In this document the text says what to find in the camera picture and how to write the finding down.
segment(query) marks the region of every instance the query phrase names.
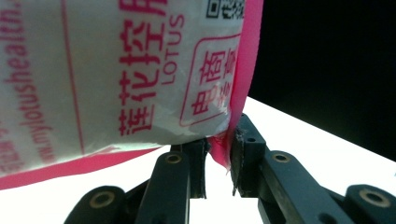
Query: red chinese characters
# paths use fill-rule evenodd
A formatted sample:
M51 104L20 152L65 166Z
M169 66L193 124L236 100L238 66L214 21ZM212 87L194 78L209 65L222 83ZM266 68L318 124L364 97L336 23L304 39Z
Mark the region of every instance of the red chinese characters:
M166 0L120 0L122 11L165 17ZM120 72L120 135L151 130L163 55L165 25L161 20L145 21L144 17L125 19L120 40L123 55L119 63L125 69Z
M165 16L164 7L167 0L120 0L119 7L124 11L141 12L144 14L155 14Z
M209 120L227 111L238 41L239 35L234 35L198 42L180 116L181 126Z

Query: plastic package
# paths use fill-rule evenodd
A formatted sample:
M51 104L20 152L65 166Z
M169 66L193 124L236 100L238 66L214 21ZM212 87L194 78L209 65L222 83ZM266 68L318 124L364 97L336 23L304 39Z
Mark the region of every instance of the plastic package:
M253 74L250 4L262 1L1 1L0 176L219 133L224 152Z

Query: black background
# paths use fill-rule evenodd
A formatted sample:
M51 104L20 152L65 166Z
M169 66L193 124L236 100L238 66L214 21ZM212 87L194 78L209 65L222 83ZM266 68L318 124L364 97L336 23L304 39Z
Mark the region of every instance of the black background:
M264 1L250 97L396 161L395 88L396 1Z

